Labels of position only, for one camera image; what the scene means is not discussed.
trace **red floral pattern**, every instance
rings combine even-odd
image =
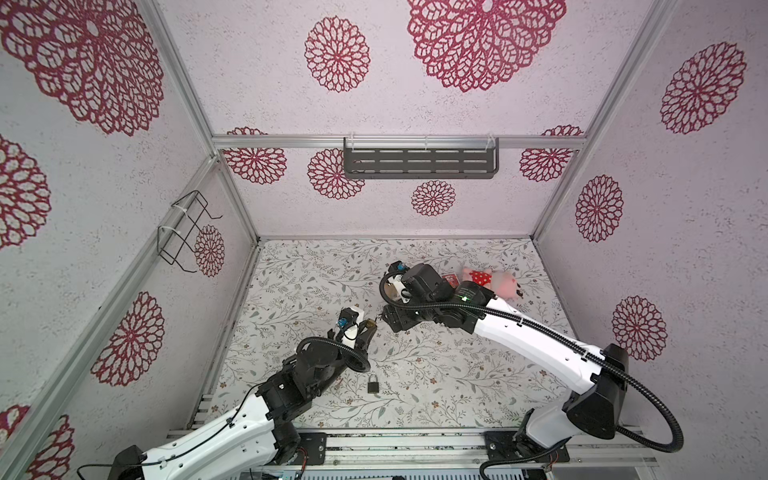
[[[229,135],[266,135],[256,128],[238,127]],[[255,184],[277,182],[286,173],[286,156],[282,148],[235,148],[222,151],[232,171]]]
[[[3,48],[79,121],[133,135],[160,114],[163,70],[132,0],[0,0]]]
[[[624,200],[619,184],[607,175],[588,181],[576,202],[576,226],[581,235],[599,242],[613,234],[619,226]]]
[[[430,180],[419,185],[411,196],[411,205],[421,215],[434,217],[448,211],[456,200],[453,187],[442,180]]]
[[[319,151],[306,168],[315,190],[328,198],[341,200],[354,197],[365,186],[365,180],[353,180],[344,174],[344,152],[338,148]]]
[[[546,130],[543,135],[561,137],[583,133],[573,125],[558,125]],[[560,177],[573,153],[573,150],[567,148],[527,148],[520,157],[520,171],[524,177],[537,182],[552,180]]]
[[[533,61],[565,0],[408,0],[414,55],[444,87],[488,90]]]
[[[74,453],[73,436],[69,415],[62,415],[56,423],[56,430],[48,435],[43,449],[29,464],[24,480],[61,480],[69,472],[69,462]]]
[[[29,406],[14,405],[10,409],[0,412],[0,450],[2,450],[5,442],[11,438],[11,434],[28,411]]]
[[[91,373],[99,383],[112,386],[126,386],[139,380],[163,346],[164,324],[157,299],[148,292],[139,293],[91,367]]]
[[[648,299],[628,296],[614,311],[614,336],[633,358],[653,360],[667,346],[667,324]]]
[[[0,250],[34,237],[51,211],[51,191],[37,161],[0,135]]]
[[[224,240],[213,225],[206,225],[194,242],[194,258],[205,276],[216,276],[224,265]]]
[[[368,73],[371,58],[366,38],[345,18],[326,17],[304,42],[306,66],[330,91],[356,88]]]
[[[745,69],[744,52],[727,41],[687,59],[661,99],[661,120],[667,129],[688,134],[711,124],[736,99]]]

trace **floral tablecloth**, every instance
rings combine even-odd
[[[374,319],[384,304],[378,284],[396,260],[431,264],[441,274],[462,266],[507,270],[524,298],[517,308],[572,335],[529,240],[271,240],[266,242],[214,393],[209,420],[235,406],[293,354],[304,337],[324,336],[339,311],[357,305]],[[512,427],[565,386],[491,340],[422,323],[392,333],[383,322],[371,342],[371,374],[347,370],[294,424],[298,427]]]

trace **stuffed toy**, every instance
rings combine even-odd
[[[493,292],[504,300],[517,302],[523,297],[518,281],[509,272],[492,272],[491,269],[479,272],[469,268],[462,271],[462,281],[472,281]]]

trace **robotic arm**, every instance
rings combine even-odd
[[[517,461],[486,462],[485,466],[531,461],[548,455],[581,432],[612,439],[616,432],[662,452],[683,446],[683,434],[666,406],[627,371],[627,352],[615,344],[605,349],[579,342],[537,322],[499,299],[483,286],[465,281],[454,290],[447,280],[424,263],[408,268],[402,262],[389,266],[379,284],[387,302],[385,322],[397,333],[420,322],[443,323],[501,343],[543,366],[571,390],[523,418],[513,445]],[[632,385],[662,413],[673,433],[669,444],[645,439],[618,424],[627,387]]]
[[[292,420],[347,368],[370,370],[367,351],[376,324],[352,306],[341,311],[337,326],[338,333],[331,329],[327,337],[302,340],[279,372],[218,419],[155,449],[142,452],[133,445],[120,452],[108,480],[231,478],[258,465],[288,462],[300,442]]]
[[[421,322],[443,323],[492,339],[552,372],[570,392],[549,405],[530,410],[505,450],[514,458],[489,461],[485,468],[534,460],[586,432],[612,439],[617,432],[652,449],[676,452],[683,433],[669,409],[627,374],[629,358],[621,347],[604,349],[569,338],[516,310],[489,289],[465,281],[456,289],[424,263],[389,266],[379,284],[387,305],[382,318],[397,333]],[[291,423],[312,406],[344,370],[370,370],[367,350],[376,324],[362,321],[355,307],[342,310],[339,332],[302,340],[296,355],[265,383],[252,387],[241,405],[175,442],[142,452],[136,445],[117,455],[109,480],[186,480],[231,478],[248,468],[289,461],[300,437]],[[672,441],[646,439],[618,424],[628,386],[650,400],[667,420]]]

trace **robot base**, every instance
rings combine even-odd
[[[536,452],[543,452],[545,450],[530,440],[525,434],[525,426],[528,424],[533,411],[531,409],[525,414],[519,430],[485,433],[485,449],[488,452],[488,460],[516,460],[517,458],[536,455]],[[551,454],[537,457],[532,462],[552,463],[556,461],[557,463],[567,463],[570,460],[571,456],[568,454],[568,449],[563,445]]]

